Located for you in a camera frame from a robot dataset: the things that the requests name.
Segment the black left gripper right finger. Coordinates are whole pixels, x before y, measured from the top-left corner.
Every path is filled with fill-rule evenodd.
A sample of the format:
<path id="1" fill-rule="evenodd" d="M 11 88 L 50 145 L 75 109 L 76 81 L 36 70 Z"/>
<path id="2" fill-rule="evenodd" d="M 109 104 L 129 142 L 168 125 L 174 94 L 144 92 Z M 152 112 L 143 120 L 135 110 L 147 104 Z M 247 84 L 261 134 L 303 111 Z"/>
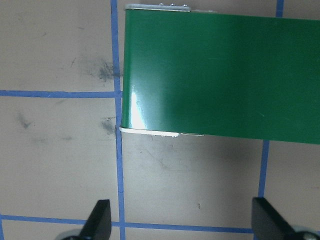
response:
<path id="1" fill-rule="evenodd" d="M 254 197 L 251 203 L 251 228 L 257 240 L 300 239 L 300 234 L 264 197 Z"/>

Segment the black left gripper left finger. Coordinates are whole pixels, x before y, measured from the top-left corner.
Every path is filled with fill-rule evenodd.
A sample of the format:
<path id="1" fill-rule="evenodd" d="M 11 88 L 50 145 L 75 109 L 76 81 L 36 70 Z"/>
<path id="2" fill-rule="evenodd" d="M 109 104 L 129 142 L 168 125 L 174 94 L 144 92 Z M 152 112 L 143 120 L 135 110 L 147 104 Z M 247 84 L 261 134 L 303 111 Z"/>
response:
<path id="1" fill-rule="evenodd" d="M 98 200 L 79 233 L 81 240 L 108 240 L 112 232 L 109 199 Z"/>

